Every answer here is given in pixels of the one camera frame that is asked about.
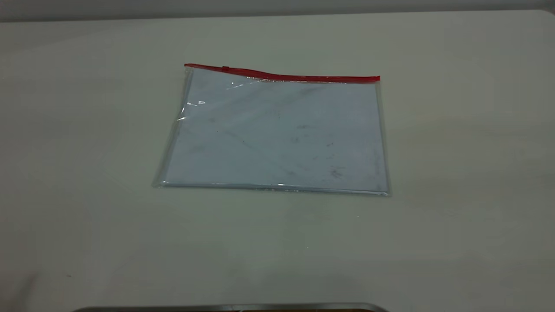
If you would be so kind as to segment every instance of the red zipper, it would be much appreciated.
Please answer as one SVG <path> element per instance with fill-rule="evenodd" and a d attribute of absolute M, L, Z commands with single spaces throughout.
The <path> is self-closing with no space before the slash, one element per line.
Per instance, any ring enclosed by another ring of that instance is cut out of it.
<path fill-rule="evenodd" d="M 300 81 L 300 82 L 338 82 L 338 83 L 376 83 L 380 81 L 380 76 L 369 77 L 346 77 L 346 76 L 294 76 L 276 75 L 265 72 L 254 71 L 252 69 L 216 67 L 199 64 L 185 64 L 186 67 L 207 69 L 209 71 L 222 72 L 233 75 L 240 75 L 257 79 L 279 80 L 279 81 Z"/>

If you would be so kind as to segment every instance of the white table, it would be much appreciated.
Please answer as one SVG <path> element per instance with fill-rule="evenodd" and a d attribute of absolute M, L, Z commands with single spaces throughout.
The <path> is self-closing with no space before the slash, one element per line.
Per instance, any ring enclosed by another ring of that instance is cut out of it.
<path fill-rule="evenodd" d="M 552 310 L 553 56 L 541 11 L 0 24 L 0 310 Z M 185 62 L 381 75 L 393 196 L 152 188 Z"/>

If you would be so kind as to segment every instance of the plastic pouch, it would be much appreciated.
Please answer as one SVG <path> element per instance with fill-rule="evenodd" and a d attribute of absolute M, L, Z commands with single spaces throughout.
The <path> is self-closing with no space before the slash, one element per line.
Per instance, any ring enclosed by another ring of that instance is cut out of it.
<path fill-rule="evenodd" d="M 389 194 L 380 77 L 185 67 L 157 185 Z"/>

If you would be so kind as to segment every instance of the metal edge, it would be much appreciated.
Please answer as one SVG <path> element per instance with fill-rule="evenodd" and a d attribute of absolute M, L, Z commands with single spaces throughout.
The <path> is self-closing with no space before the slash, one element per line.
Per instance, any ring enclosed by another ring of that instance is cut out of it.
<path fill-rule="evenodd" d="M 388 312 L 370 303 L 306 303 L 306 304 L 233 304 L 199 306 L 106 306 L 90 307 L 74 312 L 202 312 L 202 311 L 242 311 L 242 310 L 335 310 L 361 309 L 371 312 Z"/>

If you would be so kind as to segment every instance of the wall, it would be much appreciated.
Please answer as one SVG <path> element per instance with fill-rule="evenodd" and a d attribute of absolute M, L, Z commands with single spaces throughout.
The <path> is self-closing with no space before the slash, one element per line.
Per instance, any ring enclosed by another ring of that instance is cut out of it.
<path fill-rule="evenodd" d="M 545 9 L 553 0 L 18 0 L 0 22 Z"/>
<path fill-rule="evenodd" d="M 548 311 L 555 18 L 0 24 L 0 310 Z M 185 62 L 382 76 L 393 196 L 154 189 Z"/>

